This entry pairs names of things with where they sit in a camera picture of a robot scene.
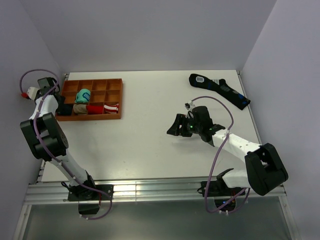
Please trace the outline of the navy cartoon sock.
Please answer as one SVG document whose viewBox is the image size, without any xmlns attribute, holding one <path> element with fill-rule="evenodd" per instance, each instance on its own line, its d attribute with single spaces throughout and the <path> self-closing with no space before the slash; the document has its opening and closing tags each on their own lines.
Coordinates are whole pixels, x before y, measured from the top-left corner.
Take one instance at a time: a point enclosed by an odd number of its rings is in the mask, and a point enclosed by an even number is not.
<svg viewBox="0 0 320 240">
<path fill-rule="evenodd" d="M 58 116 L 71 116 L 73 111 L 72 104 L 62 104 L 58 107 L 56 114 Z"/>
</svg>

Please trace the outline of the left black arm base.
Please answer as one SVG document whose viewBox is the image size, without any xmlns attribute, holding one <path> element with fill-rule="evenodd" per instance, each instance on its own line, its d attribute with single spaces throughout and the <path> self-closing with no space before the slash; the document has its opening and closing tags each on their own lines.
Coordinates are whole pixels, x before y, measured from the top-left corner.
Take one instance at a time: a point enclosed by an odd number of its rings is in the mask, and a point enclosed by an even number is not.
<svg viewBox="0 0 320 240">
<path fill-rule="evenodd" d="M 102 201 L 109 201 L 113 198 L 114 186 L 112 184 L 98 184 L 95 186 L 99 192 L 88 191 L 88 196 L 85 196 L 86 192 L 78 192 L 76 190 L 70 190 L 68 193 L 67 201 L 71 203 L 78 203 L 78 212 L 83 216 L 96 215 L 100 210 Z"/>
</svg>

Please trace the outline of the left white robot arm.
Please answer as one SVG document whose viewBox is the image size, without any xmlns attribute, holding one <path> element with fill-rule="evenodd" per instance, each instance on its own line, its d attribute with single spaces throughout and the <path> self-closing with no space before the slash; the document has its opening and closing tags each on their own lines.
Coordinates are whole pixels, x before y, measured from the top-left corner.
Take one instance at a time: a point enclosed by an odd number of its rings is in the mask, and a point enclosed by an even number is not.
<svg viewBox="0 0 320 240">
<path fill-rule="evenodd" d="M 27 97 L 34 100 L 35 109 L 28 120 L 20 123 L 20 129 L 36 159 L 49 162 L 68 179 L 62 182 L 71 194 L 91 200 L 98 188 L 88 172 L 80 167 L 68 151 L 69 143 L 55 118 L 56 110 L 64 103 L 64 98 L 56 92 L 57 81 L 53 77 L 41 78 L 39 87 L 30 87 Z"/>
</svg>

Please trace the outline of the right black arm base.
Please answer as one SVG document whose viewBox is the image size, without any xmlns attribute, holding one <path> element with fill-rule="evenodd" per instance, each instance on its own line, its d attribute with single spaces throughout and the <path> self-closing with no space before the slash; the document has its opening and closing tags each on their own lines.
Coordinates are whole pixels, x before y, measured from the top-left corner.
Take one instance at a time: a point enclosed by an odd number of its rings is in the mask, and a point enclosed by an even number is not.
<svg viewBox="0 0 320 240">
<path fill-rule="evenodd" d="M 208 188 L 208 197 L 230 197 L 232 198 L 234 195 L 238 194 L 243 188 L 241 187 L 234 187 L 229 188 L 223 181 L 223 176 L 233 170 L 233 168 L 229 168 L 219 175 L 216 176 L 216 180 L 211 180 L 209 183 Z M 206 190 L 207 181 L 200 182 L 200 188 L 197 189 L 197 192 L 205 197 L 205 190 Z M 228 198 L 225 199 L 215 199 L 214 204 L 218 208 L 227 202 Z M 221 210 L 223 212 L 226 211 L 233 211 L 237 206 L 236 200 L 232 200 L 226 206 L 224 206 Z"/>
</svg>

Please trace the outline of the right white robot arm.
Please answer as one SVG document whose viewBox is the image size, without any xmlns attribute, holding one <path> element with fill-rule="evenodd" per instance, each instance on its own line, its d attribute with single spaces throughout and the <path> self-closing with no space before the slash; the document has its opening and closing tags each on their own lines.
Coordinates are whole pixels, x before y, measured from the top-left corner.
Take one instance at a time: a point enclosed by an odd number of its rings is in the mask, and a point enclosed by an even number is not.
<svg viewBox="0 0 320 240">
<path fill-rule="evenodd" d="M 196 106 L 187 114 L 178 113 L 166 133 L 182 137 L 199 135 L 205 143 L 221 147 L 244 162 L 244 169 L 226 169 L 208 187 L 201 187 L 203 191 L 208 191 L 210 197 L 232 196 L 245 188 L 264 196 L 289 178 L 272 144 L 261 145 L 230 133 L 224 126 L 213 122 L 206 106 Z"/>
</svg>

